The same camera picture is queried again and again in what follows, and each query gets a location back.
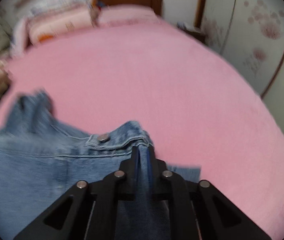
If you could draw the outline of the blue denim jacket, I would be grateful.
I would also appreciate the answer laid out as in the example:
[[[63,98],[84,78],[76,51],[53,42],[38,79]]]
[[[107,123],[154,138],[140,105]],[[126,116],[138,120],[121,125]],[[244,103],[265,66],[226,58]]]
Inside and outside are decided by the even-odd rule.
[[[117,239],[169,239],[167,205],[150,198],[147,150],[153,145],[136,121],[105,139],[59,122],[49,96],[20,97],[0,129],[0,237],[13,239],[80,180],[92,183],[140,153],[136,200],[118,207]]]

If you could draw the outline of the pink bed sheet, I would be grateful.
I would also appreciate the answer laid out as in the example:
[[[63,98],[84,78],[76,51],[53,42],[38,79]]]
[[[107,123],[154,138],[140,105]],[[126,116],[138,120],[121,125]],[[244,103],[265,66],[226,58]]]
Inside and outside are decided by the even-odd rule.
[[[284,239],[284,135],[238,72],[162,20],[78,31],[7,64],[0,129],[22,96],[44,92],[51,115],[105,139],[136,121],[155,155],[205,179],[271,239]]]

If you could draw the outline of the pink pillow with orange print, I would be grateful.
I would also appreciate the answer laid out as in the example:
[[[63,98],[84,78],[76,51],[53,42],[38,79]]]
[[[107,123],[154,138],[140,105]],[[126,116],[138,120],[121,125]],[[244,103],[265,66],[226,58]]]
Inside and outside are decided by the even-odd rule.
[[[83,28],[94,26],[95,16],[86,7],[70,9],[58,14],[38,16],[28,22],[30,42],[35,45]]]

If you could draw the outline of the floral sliding wardrobe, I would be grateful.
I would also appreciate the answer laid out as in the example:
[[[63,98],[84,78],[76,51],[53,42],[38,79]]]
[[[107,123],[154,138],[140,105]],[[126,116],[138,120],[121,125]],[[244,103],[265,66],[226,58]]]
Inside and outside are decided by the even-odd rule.
[[[284,134],[284,0],[206,0],[206,44],[263,99]]]

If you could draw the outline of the pink flat pillow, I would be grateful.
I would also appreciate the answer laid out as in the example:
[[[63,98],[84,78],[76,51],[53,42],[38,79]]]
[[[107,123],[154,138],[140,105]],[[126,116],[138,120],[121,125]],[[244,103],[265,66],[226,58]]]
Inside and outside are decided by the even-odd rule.
[[[141,5],[103,7],[96,20],[98,27],[118,27],[141,23],[161,24],[162,20],[152,8]]]

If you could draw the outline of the folded pastel patterned blanket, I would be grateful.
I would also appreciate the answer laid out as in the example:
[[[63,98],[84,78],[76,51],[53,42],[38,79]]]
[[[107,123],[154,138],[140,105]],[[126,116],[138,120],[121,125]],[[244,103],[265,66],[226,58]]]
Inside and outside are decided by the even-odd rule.
[[[78,6],[92,8],[97,0],[42,0],[30,9],[31,17],[56,14]]]

